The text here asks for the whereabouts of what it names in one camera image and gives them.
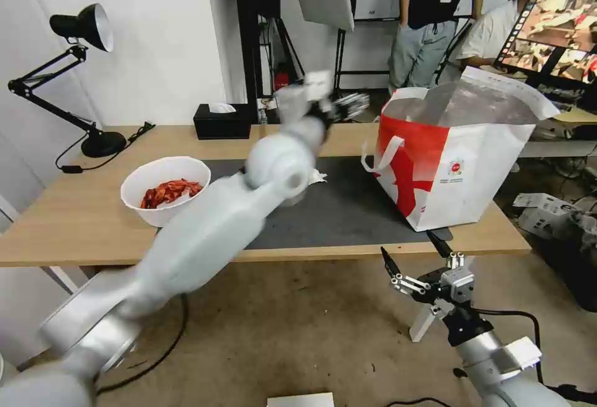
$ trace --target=white shirt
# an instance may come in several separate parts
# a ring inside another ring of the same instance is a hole
[[[510,0],[489,11],[468,32],[455,59],[461,60],[473,56],[483,59],[498,57],[518,16],[518,0]]]

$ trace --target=bag handle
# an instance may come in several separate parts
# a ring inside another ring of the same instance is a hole
[[[376,167],[370,167],[365,162],[365,158],[367,157],[367,152],[366,152],[367,151],[367,142],[363,143],[363,146],[361,149],[362,150],[361,164],[363,165],[363,168],[365,168],[365,170],[367,172],[381,171],[382,169],[384,169],[385,167],[387,167],[390,164],[390,162],[396,155],[396,151],[398,151],[398,148],[400,146],[402,146],[403,143],[404,143],[403,138],[400,138],[397,135],[393,136],[392,139],[387,144],[386,150],[384,151],[384,155],[381,156],[381,160],[379,161],[379,163],[377,164]]]

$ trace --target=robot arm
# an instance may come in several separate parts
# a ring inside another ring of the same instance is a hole
[[[568,407],[568,402],[543,384],[528,380],[522,371],[536,365],[541,351],[528,338],[504,345],[493,325],[471,307],[474,274],[463,253],[455,253],[433,232],[427,232],[446,265],[419,278],[403,275],[382,247],[391,286],[425,304],[410,337],[419,342],[434,319],[448,328],[448,342],[462,358],[466,375],[487,407]]]
[[[368,106],[368,97],[327,100],[324,75],[278,93],[283,125],[261,139],[244,168],[210,184],[156,236],[143,259],[103,271],[56,310],[40,332],[63,355],[0,390],[0,405],[90,406],[93,378],[122,360],[141,331],[137,319],[173,296],[199,289],[262,231],[266,217],[305,191],[327,130]]]

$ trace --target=black table mat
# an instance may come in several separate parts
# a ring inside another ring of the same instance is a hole
[[[205,160],[211,180],[235,174],[244,160]],[[328,175],[315,183],[303,200],[279,207],[268,218],[259,237],[247,249],[293,249],[341,245],[403,244],[427,242],[398,212],[361,157],[321,157],[316,168]],[[451,240],[448,229],[435,233]]]

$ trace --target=lamp shade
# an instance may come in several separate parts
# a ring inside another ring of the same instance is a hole
[[[84,7],[78,16],[55,14],[50,17],[50,27],[59,36],[66,39],[85,39],[105,52],[114,48],[108,16],[99,3]]]

